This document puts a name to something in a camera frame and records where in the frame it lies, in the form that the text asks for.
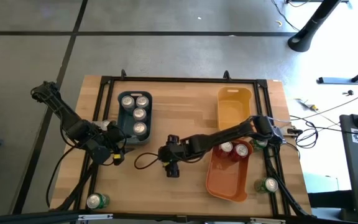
gray concrete floor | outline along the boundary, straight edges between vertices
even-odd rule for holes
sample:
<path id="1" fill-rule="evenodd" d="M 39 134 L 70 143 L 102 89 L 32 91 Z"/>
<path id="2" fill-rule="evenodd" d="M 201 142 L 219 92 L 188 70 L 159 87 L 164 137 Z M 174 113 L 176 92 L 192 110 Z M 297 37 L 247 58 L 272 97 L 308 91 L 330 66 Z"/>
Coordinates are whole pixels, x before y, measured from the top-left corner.
<path id="1" fill-rule="evenodd" d="M 276 2 L 298 28 L 318 7 L 318 3 L 309 3 L 292 8 L 284 6 L 282 0 Z M 0 30 L 71 31 L 80 5 L 80 0 L 3 0 Z M 275 21 L 282 21 L 283 25 L 280 27 Z M 119 75 L 122 68 L 130 76 L 150 77 L 221 77 L 223 71 L 229 70 L 233 78 L 283 80 L 291 114 L 302 116 L 307 112 L 299 110 L 291 98 L 314 98 L 322 108 L 347 100 L 341 92 L 353 87 L 319 86 L 315 80 L 321 76 L 352 77 L 358 73 L 356 28 L 353 11 L 341 3 L 305 53 L 289 49 L 288 37 L 77 37 L 62 95 L 75 107 L 84 75 Z M 270 0 L 95 0 L 88 3 L 80 30 L 295 32 L 284 23 Z M 5 140 L 0 147 L 0 215 L 11 211 L 45 113 L 45 106 L 32 100 L 29 91 L 43 80 L 56 79 L 68 39 L 0 36 L 0 138 Z M 327 116 L 338 120 L 341 113 L 358 113 L 358 103 Z M 319 126 L 330 125 L 324 118 L 315 119 Z M 327 131 L 321 139 L 334 135 Z M 340 133 L 331 147 L 325 147 L 324 142 L 321 140 L 315 149 L 301 150 L 303 171 L 337 177 L 339 188 L 348 189 Z M 63 148 L 58 120 L 53 118 L 25 213 L 47 210 L 45 189 Z M 328 159 L 317 167 L 315 162 L 322 153 Z M 339 162 L 332 166 L 329 158 L 337 155 Z"/>

wooden table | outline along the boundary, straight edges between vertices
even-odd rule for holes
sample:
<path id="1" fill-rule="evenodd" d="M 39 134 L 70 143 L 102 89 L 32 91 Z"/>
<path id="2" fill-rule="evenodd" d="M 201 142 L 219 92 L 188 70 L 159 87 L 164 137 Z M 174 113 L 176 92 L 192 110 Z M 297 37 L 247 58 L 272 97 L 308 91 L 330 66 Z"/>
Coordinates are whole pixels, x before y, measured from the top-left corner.
<path id="1" fill-rule="evenodd" d="M 101 77 L 85 76 L 76 112 L 92 120 Z M 265 177 L 263 154 L 250 156 L 247 174 L 245 202 L 236 203 L 213 197 L 205 186 L 211 153 L 196 164 L 180 162 L 180 178 L 168 178 L 162 165 L 156 162 L 144 170 L 134 167 L 134 159 L 143 152 L 157 152 L 165 144 L 169 134 L 185 138 L 192 134 L 211 134 L 218 130 L 216 121 L 217 92 L 224 86 L 249 88 L 251 84 L 229 83 L 174 83 L 174 82 L 115 82 L 109 120 L 117 119 L 119 103 L 117 96 L 123 91 L 148 91 L 153 96 L 153 120 L 151 141 L 126 154 L 126 160 L 119 166 L 100 166 L 96 181 L 96 192 L 107 194 L 110 205 L 101 212 L 149 213 L 175 215 L 220 215 L 220 216 L 272 216 L 268 194 L 257 194 L 254 181 Z M 280 81 L 269 80 L 268 90 L 273 117 L 289 120 L 284 90 Z M 99 118 L 102 118 L 102 101 Z M 260 91 L 263 111 L 265 105 Z M 251 98 L 251 112 L 257 114 L 255 98 Z M 282 146 L 281 159 L 285 181 L 291 194 L 303 209 L 311 213 L 305 181 L 297 152 Z M 59 206 L 78 182 L 85 152 L 74 150 L 63 160 L 53 192 L 51 208 Z M 148 164 L 154 157 L 143 157 L 138 166 Z M 88 184 L 83 191 L 81 208 L 85 207 Z M 278 211 L 283 214 L 281 196 L 277 194 Z"/>

green can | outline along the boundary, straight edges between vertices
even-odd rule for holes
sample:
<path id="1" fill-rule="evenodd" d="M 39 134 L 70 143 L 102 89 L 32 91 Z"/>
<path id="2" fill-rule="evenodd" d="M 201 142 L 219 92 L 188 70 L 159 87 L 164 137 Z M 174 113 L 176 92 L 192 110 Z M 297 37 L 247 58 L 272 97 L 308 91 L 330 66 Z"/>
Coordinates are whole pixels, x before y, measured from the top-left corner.
<path id="1" fill-rule="evenodd" d="M 109 196 L 99 193 L 91 194 L 88 199 L 86 199 L 86 205 L 90 209 L 106 208 L 109 202 Z"/>
<path id="2" fill-rule="evenodd" d="M 278 183 L 275 179 L 267 177 L 255 181 L 254 187 L 258 193 L 274 193 L 278 189 Z"/>
<path id="3" fill-rule="evenodd" d="M 261 151 L 267 146 L 267 140 L 259 141 L 256 139 L 251 139 L 249 144 L 254 148 L 254 151 Z"/>

orange plastic tray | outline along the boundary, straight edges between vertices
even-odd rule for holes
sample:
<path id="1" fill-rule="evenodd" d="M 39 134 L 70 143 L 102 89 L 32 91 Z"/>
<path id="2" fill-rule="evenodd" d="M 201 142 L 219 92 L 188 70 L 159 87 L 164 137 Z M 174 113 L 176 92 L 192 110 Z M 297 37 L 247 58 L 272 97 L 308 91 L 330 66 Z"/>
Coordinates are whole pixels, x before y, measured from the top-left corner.
<path id="1" fill-rule="evenodd" d="M 248 156 L 239 162 L 233 162 L 229 157 L 218 157 L 215 146 L 209 163 L 206 177 L 206 188 L 215 197 L 243 202 L 247 199 L 246 180 L 249 156 L 253 153 L 252 146 L 245 141 L 235 140 L 233 144 L 245 144 L 248 147 Z"/>
<path id="2" fill-rule="evenodd" d="M 231 128 L 251 115 L 252 93 L 247 88 L 223 87 L 218 91 L 218 128 Z"/>

yellow bin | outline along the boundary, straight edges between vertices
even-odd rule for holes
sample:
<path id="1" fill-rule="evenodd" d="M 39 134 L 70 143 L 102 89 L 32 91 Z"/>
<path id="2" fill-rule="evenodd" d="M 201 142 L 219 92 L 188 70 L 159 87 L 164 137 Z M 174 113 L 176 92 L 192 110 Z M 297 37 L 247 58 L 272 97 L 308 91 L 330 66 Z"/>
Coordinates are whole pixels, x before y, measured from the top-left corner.
<path id="1" fill-rule="evenodd" d="M 218 128 L 231 128 L 251 115 L 251 91 L 241 87 L 223 87 L 218 92 Z"/>

